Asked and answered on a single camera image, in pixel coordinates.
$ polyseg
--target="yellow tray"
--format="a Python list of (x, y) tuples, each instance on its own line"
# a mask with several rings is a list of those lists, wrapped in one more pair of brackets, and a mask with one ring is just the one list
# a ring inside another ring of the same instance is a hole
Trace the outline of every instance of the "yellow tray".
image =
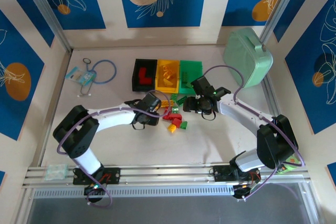
[(180, 82), (180, 61), (158, 60), (157, 62), (155, 89), (164, 93), (177, 94)]

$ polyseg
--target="green block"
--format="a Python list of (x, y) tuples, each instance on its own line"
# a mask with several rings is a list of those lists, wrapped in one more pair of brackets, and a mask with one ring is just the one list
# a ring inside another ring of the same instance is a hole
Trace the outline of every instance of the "green block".
[(172, 96), (170, 97), (170, 100), (173, 100), (173, 102), (176, 102), (178, 94), (172, 94)]
[(178, 114), (178, 107), (177, 106), (173, 106), (172, 113), (173, 114)]
[(188, 125), (188, 122), (184, 121), (184, 122), (181, 123), (180, 128), (185, 130), (185, 129), (187, 129), (187, 125)]
[(182, 83), (188, 83), (188, 74), (187, 74), (187, 72), (182, 72)]
[(189, 88), (189, 89), (192, 89), (192, 88), (193, 88), (193, 86), (191, 86), (190, 83), (187, 83), (185, 86), (186, 86), (187, 88)]
[(176, 101), (177, 105), (181, 106), (186, 99), (187, 99), (187, 96), (182, 97), (181, 99), (179, 99), (178, 101)]

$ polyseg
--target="mint green bag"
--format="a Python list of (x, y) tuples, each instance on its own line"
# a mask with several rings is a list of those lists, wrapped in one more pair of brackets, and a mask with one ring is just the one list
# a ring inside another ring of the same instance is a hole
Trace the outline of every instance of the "mint green bag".
[[(224, 62), (238, 69), (244, 76), (244, 88), (261, 83), (273, 64), (270, 51), (261, 43), (252, 28), (244, 28), (230, 34), (226, 45)], [(241, 84), (241, 78), (234, 70), (231, 74)]]

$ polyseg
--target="stethoscope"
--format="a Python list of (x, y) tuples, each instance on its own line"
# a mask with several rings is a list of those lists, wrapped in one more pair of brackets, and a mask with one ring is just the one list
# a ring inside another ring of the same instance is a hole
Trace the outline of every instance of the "stethoscope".
[(95, 67), (99, 63), (102, 63), (102, 62), (108, 62), (108, 63), (112, 64), (112, 66), (114, 67), (114, 74), (112, 75), (112, 77), (110, 79), (108, 79), (106, 81), (95, 81), (95, 80), (91, 81), (90, 86), (89, 86), (86, 93), (83, 93), (83, 87), (84, 86), (82, 85), (81, 88), (80, 88), (80, 94), (77, 95), (77, 97), (91, 96), (91, 94), (89, 92), (90, 92), (90, 89), (91, 89), (93, 83), (94, 84), (106, 84), (106, 83), (112, 81), (115, 78), (115, 76), (117, 75), (117, 67), (111, 60), (99, 60), (93, 65), (93, 67), (91, 69), (89, 69), (89, 65), (91, 64), (91, 60), (89, 58), (84, 58), (83, 62), (86, 64), (86, 71), (94, 73), (96, 75), (96, 77), (97, 77), (97, 72), (95, 71)]

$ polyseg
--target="blue tubing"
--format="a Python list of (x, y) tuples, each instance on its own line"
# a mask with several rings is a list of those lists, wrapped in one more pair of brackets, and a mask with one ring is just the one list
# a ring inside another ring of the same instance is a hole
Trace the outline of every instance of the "blue tubing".
[(113, 74), (112, 77), (111, 77), (110, 79), (108, 79), (107, 81), (93, 81), (93, 83), (95, 83), (95, 84), (106, 84), (106, 83), (112, 81), (112, 80), (115, 78), (115, 76), (117, 75), (117, 67), (116, 67), (116, 65), (115, 65), (111, 60), (99, 60), (99, 61), (97, 61), (97, 62), (93, 65), (93, 67), (92, 67), (90, 70), (89, 70), (89, 63), (86, 63), (86, 70), (87, 70), (88, 72), (93, 72), (93, 73), (95, 73), (96, 76), (97, 76), (97, 72), (95, 71), (95, 67), (96, 67), (99, 63), (102, 63), (102, 62), (108, 62), (108, 63), (111, 63), (112, 66), (114, 67), (114, 74)]

